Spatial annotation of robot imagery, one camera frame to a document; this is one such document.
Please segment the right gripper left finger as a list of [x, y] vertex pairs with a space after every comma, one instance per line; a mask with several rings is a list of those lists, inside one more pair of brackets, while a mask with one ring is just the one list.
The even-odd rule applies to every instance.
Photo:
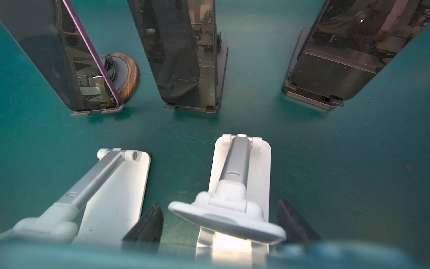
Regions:
[[153, 204], [122, 238], [123, 252], [158, 252], [164, 215], [159, 203]]

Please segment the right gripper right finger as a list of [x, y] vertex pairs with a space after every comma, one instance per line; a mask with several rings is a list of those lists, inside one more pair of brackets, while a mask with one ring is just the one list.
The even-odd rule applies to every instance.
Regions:
[[277, 224], [286, 232], [286, 243], [304, 244], [321, 241], [321, 237], [285, 199], [279, 200], [276, 212]]

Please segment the white stand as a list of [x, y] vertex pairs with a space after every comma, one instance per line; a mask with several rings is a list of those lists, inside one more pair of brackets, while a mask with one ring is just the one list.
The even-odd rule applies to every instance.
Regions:
[[20, 220], [1, 240], [24, 239], [120, 249], [141, 216], [151, 158], [100, 149], [98, 162], [39, 217]]
[[215, 144], [208, 190], [173, 214], [200, 227], [196, 260], [264, 268], [271, 245], [287, 239], [269, 222], [272, 150], [261, 137], [223, 134]]

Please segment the black right back stand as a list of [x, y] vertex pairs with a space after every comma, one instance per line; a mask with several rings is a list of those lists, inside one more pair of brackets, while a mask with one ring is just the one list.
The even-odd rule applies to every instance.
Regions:
[[299, 62], [299, 56], [301, 54], [301, 49], [305, 46], [306, 38], [310, 32], [309, 27], [305, 27], [301, 30], [299, 38], [296, 42], [295, 49], [290, 60], [287, 74], [284, 78], [284, 84], [282, 87], [282, 92], [289, 98], [306, 103], [312, 106], [314, 109], [331, 111], [338, 106], [344, 106], [344, 101], [337, 100], [333, 98], [328, 98], [316, 93], [312, 93], [305, 89], [302, 89], [291, 82], [291, 77], [296, 65]]

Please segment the black stand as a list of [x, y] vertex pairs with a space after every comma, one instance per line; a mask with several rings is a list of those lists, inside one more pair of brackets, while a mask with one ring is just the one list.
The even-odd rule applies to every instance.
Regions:
[[306, 38], [310, 32], [309, 27], [305, 27], [301, 30], [299, 38], [296, 42], [295, 49], [290, 60], [287, 74], [284, 78], [284, 84], [282, 87], [282, 92], [289, 98], [306, 103], [312, 106], [314, 109], [331, 111], [338, 106], [344, 106], [344, 101], [337, 100], [333, 98], [328, 98], [316, 93], [312, 93], [305, 89], [302, 89], [291, 82], [291, 77], [296, 65], [299, 62], [299, 56], [301, 54], [301, 49], [305, 46]]
[[228, 42], [220, 32], [216, 34], [215, 45], [198, 46], [200, 81], [197, 87], [165, 108], [183, 109], [201, 113], [216, 114], [221, 108]]

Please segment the round wooden phone stand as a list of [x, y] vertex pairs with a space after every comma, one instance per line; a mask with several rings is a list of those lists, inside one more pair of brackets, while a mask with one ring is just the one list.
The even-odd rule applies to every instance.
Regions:
[[119, 97], [126, 102], [135, 91], [139, 81], [139, 69], [135, 61], [123, 53], [100, 56], [108, 77]]

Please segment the black right back phone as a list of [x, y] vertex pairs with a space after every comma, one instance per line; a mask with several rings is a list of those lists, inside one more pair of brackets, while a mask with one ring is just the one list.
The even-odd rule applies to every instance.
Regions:
[[325, 1], [288, 80], [326, 99], [350, 100], [429, 23], [429, 1]]

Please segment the black phone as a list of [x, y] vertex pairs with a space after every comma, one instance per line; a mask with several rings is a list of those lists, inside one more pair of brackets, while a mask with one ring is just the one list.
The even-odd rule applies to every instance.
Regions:
[[429, 1], [325, 1], [288, 80], [326, 99], [350, 100], [429, 23]]
[[213, 1], [128, 1], [161, 99], [172, 108], [217, 106]]

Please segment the black middle back stand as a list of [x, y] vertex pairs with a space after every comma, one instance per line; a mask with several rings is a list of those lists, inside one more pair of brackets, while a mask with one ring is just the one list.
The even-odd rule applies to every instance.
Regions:
[[216, 34], [215, 45], [198, 46], [200, 81], [197, 87], [165, 108], [183, 109], [201, 113], [216, 114], [221, 108], [228, 42], [220, 32]]

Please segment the black middle back phone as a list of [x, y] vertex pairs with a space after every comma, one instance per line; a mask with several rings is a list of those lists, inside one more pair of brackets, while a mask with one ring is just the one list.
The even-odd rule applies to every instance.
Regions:
[[128, 1], [161, 99], [172, 108], [217, 106], [213, 1]]

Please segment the purple-edged phone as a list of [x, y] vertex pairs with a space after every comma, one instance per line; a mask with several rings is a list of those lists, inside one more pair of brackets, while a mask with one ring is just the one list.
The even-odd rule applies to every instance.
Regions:
[[70, 1], [1, 1], [1, 23], [68, 109], [122, 110], [112, 57], [98, 55]]

